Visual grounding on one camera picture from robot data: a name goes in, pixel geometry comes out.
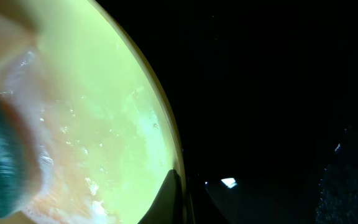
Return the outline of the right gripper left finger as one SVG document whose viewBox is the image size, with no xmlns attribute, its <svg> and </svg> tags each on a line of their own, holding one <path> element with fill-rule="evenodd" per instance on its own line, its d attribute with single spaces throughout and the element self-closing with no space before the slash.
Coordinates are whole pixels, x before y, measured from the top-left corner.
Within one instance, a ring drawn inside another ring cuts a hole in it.
<svg viewBox="0 0 358 224">
<path fill-rule="evenodd" d="M 177 171 L 168 171 L 157 196 L 139 224 L 182 224 L 183 198 Z"/>
</svg>

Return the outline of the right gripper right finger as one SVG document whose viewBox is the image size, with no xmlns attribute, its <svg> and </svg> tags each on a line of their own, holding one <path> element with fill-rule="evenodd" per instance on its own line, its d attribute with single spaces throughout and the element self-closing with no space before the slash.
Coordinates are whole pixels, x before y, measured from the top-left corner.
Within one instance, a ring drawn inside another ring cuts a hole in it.
<svg viewBox="0 0 358 224">
<path fill-rule="evenodd" d="M 315 222 L 309 202 L 294 182 L 232 178 L 188 179 L 195 223 L 307 224 Z"/>
</svg>

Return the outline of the yellow plate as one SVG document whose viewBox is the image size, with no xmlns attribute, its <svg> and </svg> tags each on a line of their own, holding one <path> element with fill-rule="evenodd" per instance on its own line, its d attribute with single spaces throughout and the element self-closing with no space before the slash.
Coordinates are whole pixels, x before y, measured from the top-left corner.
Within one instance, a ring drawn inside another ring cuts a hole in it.
<svg viewBox="0 0 358 224">
<path fill-rule="evenodd" d="M 43 185 L 0 223 L 139 223 L 183 158 L 164 92 L 95 1 L 0 1 L 0 92 L 39 152 Z"/>
</svg>

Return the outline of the green yellow sponge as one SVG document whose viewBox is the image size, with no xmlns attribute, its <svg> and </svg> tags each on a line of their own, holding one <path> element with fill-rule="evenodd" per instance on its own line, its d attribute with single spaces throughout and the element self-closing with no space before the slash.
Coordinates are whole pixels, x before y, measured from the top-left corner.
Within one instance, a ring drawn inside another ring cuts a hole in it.
<svg viewBox="0 0 358 224">
<path fill-rule="evenodd" d="M 42 189 L 33 139 L 15 98 L 0 92 L 0 218 L 22 210 Z"/>
</svg>

